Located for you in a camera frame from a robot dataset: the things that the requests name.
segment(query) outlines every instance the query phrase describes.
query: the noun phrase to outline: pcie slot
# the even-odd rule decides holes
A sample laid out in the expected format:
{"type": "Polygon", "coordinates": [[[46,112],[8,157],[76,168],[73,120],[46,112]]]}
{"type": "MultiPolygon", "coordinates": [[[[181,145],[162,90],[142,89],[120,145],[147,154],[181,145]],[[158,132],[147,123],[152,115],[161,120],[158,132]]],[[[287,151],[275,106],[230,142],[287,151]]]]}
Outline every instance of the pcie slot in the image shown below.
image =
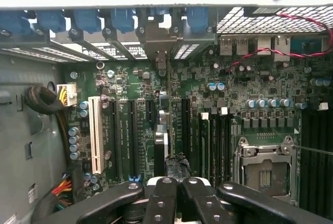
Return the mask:
{"type": "Polygon", "coordinates": [[[121,166],[121,140],[119,133],[119,105],[117,101],[111,101],[110,108],[110,121],[109,121],[109,143],[111,143],[111,151],[114,154],[114,166],[116,168],[116,177],[122,178],[121,166]]]}
{"type": "Polygon", "coordinates": [[[136,178],[139,176],[136,100],[127,102],[127,114],[129,124],[130,177],[136,178]]]}
{"type": "Polygon", "coordinates": [[[190,162],[191,151],[190,100],[182,99],[182,150],[190,162]]]}
{"type": "Polygon", "coordinates": [[[103,134],[101,107],[99,96],[88,98],[89,103],[89,127],[90,142],[92,147],[92,171],[93,173],[102,173],[104,170],[103,160],[103,134]]]}

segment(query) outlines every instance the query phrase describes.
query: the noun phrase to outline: ram slot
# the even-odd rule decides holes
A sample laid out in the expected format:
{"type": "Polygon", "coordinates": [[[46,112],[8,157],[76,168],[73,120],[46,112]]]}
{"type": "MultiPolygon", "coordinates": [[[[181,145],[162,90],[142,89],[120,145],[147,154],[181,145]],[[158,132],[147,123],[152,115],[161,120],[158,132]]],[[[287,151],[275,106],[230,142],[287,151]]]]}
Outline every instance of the ram slot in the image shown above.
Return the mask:
{"type": "Polygon", "coordinates": [[[92,171],[101,174],[104,170],[103,134],[99,96],[88,98],[90,142],[92,147],[92,171]]]}
{"type": "Polygon", "coordinates": [[[127,102],[127,115],[129,127],[130,177],[137,178],[139,176],[139,147],[136,100],[127,102]]]}
{"type": "Polygon", "coordinates": [[[210,178],[210,120],[209,113],[199,114],[199,166],[200,177],[210,178]]]}
{"type": "Polygon", "coordinates": [[[121,165],[121,140],[119,132],[119,105],[117,101],[111,101],[109,104],[110,120],[109,120],[109,143],[111,143],[112,166],[118,179],[122,179],[121,165]]]}
{"type": "Polygon", "coordinates": [[[190,123],[190,100],[182,99],[182,150],[186,158],[190,161],[191,152],[191,123],[190,123]]]}

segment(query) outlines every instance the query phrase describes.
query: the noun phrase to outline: perforated metal vent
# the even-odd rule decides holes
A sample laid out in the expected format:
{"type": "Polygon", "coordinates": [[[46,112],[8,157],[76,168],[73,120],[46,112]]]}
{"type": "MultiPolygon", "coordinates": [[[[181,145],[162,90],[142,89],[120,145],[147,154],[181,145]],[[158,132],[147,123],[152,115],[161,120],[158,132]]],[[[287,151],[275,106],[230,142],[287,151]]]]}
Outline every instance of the perforated metal vent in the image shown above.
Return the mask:
{"type": "MultiPolygon", "coordinates": [[[[333,6],[290,7],[278,13],[311,17],[333,27],[333,6]]],[[[321,32],[323,28],[299,19],[291,20],[279,16],[244,17],[244,8],[234,7],[217,25],[217,32],[222,34],[279,34],[321,32]]]]}

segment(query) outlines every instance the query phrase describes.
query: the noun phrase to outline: blue capacitor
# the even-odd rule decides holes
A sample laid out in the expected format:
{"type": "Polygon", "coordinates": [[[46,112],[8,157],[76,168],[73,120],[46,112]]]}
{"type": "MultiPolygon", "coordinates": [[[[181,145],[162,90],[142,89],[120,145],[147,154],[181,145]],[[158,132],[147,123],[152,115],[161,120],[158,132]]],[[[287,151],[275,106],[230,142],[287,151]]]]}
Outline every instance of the blue capacitor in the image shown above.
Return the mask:
{"type": "Polygon", "coordinates": [[[69,155],[71,160],[76,160],[76,159],[78,159],[79,156],[80,156],[80,151],[73,152],[69,155]]]}
{"type": "Polygon", "coordinates": [[[87,101],[80,102],[80,109],[88,109],[89,103],[87,101]]]}
{"type": "Polygon", "coordinates": [[[88,110],[84,109],[84,110],[80,111],[80,116],[83,117],[83,118],[87,117],[88,116],[88,110]]]}

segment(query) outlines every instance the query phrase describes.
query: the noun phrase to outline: solid capacitor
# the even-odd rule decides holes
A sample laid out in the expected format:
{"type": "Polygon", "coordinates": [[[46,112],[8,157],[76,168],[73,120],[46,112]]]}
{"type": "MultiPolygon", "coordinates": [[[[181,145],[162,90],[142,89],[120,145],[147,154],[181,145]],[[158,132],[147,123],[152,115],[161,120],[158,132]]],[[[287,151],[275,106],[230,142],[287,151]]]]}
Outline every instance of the solid capacitor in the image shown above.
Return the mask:
{"type": "Polygon", "coordinates": [[[225,85],[224,85],[224,83],[223,83],[223,82],[219,82],[219,83],[217,84],[217,89],[220,90],[220,91],[224,90],[224,89],[225,89],[225,85]]]}
{"type": "Polygon", "coordinates": [[[79,129],[77,127],[73,127],[68,130],[69,136],[75,136],[79,133],[79,129]]]}
{"type": "Polygon", "coordinates": [[[76,159],[78,159],[79,156],[80,156],[80,151],[73,152],[69,155],[71,160],[76,160],[76,159]]]}
{"type": "Polygon", "coordinates": [[[88,109],[89,103],[87,101],[80,103],[80,109],[88,109]]]}
{"type": "Polygon", "coordinates": [[[207,88],[208,88],[210,91],[214,91],[214,90],[216,90],[216,88],[217,88],[216,83],[213,83],[213,82],[208,83],[208,84],[207,84],[207,88]]]}
{"type": "Polygon", "coordinates": [[[76,152],[79,150],[80,145],[78,143],[72,144],[69,146],[70,152],[76,152]]]}
{"type": "Polygon", "coordinates": [[[84,109],[84,110],[80,111],[80,116],[83,117],[83,118],[87,117],[88,116],[88,110],[84,109]]]}
{"type": "Polygon", "coordinates": [[[246,106],[248,106],[249,108],[254,108],[254,100],[247,100],[246,106]]]}
{"type": "Polygon", "coordinates": [[[68,139],[68,142],[70,143],[70,144],[75,144],[76,142],[78,142],[79,141],[79,137],[77,136],[77,135],[75,135],[75,136],[71,136],[71,137],[69,137],[69,139],[68,139]]]}

